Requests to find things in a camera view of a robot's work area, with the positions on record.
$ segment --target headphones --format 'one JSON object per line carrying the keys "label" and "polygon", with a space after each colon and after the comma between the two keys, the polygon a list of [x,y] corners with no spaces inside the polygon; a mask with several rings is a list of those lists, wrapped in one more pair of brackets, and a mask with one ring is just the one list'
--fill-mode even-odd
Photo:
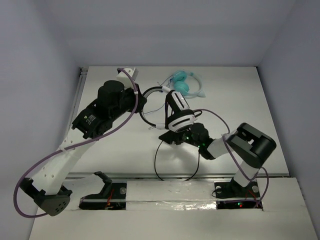
{"label": "headphones", "polygon": [[[187,79],[188,76],[193,77],[195,80],[198,81],[199,83],[199,90],[194,92],[194,93],[189,93],[189,85],[185,82],[185,80]],[[186,97],[201,97],[201,98],[205,98],[206,95],[203,91],[203,85],[202,85],[202,81],[201,78],[195,74],[192,71],[184,71],[184,70],[180,70],[180,71],[176,71],[173,75],[172,75],[172,82],[174,83],[173,88],[174,90],[176,90],[177,92],[181,93],[183,96]]]}
{"label": "headphones", "polygon": [[[144,115],[143,109],[139,114],[145,123],[154,128],[160,130],[167,129],[175,133],[183,132],[191,128],[197,117],[201,114],[195,115],[195,112],[190,109],[184,96],[178,91],[171,90],[166,86],[155,86],[146,90],[143,96],[147,98],[153,92],[167,93],[164,103],[165,122],[158,124],[149,122]],[[171,115],[169,115],[169,107],[172,110]]]}

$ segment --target teal headphones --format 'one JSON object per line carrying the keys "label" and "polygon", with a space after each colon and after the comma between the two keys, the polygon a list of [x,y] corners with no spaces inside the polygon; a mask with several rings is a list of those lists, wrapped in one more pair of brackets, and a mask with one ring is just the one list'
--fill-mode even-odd
{"label": "teal headphones", "polygon": [[[188,76],[193,77],[195,80],[197,80],[197,82],[199,83],[199,90],[194,92],[194,93],[189,93],[189,85],[185,82],[185,80],[187,79]],[[183,96],[186,97],[201,97],[201,98],[205,98],[206,95],[203,91],[203,86],[202,86],[202,81],[201,78],[196,75],[194,72],[190,71],[184,71],[184,70],[180,70],[180,71],[176,71],[173,75],[172,75],[172,82],[174,83],[173,88],[174,90],[176,90],[177,92],[181,93]]]}

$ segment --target gray wall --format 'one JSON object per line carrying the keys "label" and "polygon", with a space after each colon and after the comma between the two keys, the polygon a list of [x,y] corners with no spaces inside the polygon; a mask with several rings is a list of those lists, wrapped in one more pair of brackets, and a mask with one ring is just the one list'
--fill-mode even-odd
{"label": "gray wall", "polygon": [[295,0],[46,2],[80,66],[257,66]]}
{"label": "gray wall", "polygon": [[[0,239],[29,238],[32,220],[13,207],[13,189],[33,163],[55,150],[66,129],[78,68],[45,8],[3,0],[0,7]],[[19,203],[34,214],[33,201]]]}
{"label": "gray wall", "polygon": [[297,0],[258,72],[289,171],[320,236],[319,0]]}

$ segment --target white table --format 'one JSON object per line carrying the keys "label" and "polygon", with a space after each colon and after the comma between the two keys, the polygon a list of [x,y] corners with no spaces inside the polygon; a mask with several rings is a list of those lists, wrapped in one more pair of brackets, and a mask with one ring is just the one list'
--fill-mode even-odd
{"label": "white table", "polygon": [[[131,199],[166,199],[166,195],[179,198],[179,194],[165,191],[171,188],[167,182],[141,182],[140,188],[139,183],[136,181],[133,184],[136,186],[131,191]],[[196,185],[199,189],[192,190],[190,187],[186,198],[197,200],[199,190],[203,189],[206,198],[214,204],[211,191],[205,190],[208,182],[196,182]],[[266,180],[259,178],[258,185],[264,191]],[[317,240],[295,178],[270,179],[268,192],[262,202],[264,211],[159,210],[161,207],[152,203],[144,203],[144,210],[132,207],[132,210],[116,211],[65,210],[55,217],[37,218],[30,240]]]}
{"label": "white table", "polygon": [[[154,67],[140,66],[136,82],[141,91],[163,82],[176,70],[193,71],[203,78],[205,98],[188,99],[192,109],[210,109],[229,124],[231,130],[247,122],[272,137],[277,148],[265,163],[271,176],[288,176],[284,155],[273,124],[263,88],[255,67]],[[80,113],[96,97],[99,87],[107,80],[115,80],[116,66],[91,66],[88,70],[80,97]],[[187,79],[190,91],[196,91],[198,83]],[[164,93],[153,93],[148,98],[144,112],[155,110],[164,103]],[[122,122],[128,113],[120,117],[114,126]],[[164,122],[164,109],[147,115],[151,122]],[[225,133],[224,124],[210,113],[203,113],[198,119],[209,130],[211,138],[220,138]],[[138,114],[118,132],[97,142],[73,168],[77,175],[102,171],[111,177],[154,177],[154,156],[160,143],[158,137],[164,130],[149,130]],[[162,176],[185,176],[192,174],[198,161],[197,148],[182,144],[169,146],[162,144],[157,156],[157,170]],[[229,155],[210,161],[201,158],[198,177],[231,176],[237,167]]]}

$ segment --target black and white headphones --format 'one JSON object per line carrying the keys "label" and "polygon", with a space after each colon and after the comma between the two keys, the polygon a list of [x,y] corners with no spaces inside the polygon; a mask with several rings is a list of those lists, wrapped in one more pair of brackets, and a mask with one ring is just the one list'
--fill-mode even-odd
{"label": "black and white headphones", "polygon": [[190,109],[184,96],[177,91],[171,90],[166,86],[151,87],[143,93],[145,98],[154,92],[165,92],[164,110],[165,122],[164,123],[151,123],[149,122],[142,110],[140,116],[144,122],[157,129],[167,129],[175,133],[179,133],[191,128],[197,117],[201,114],[195,115],[195,112]]}

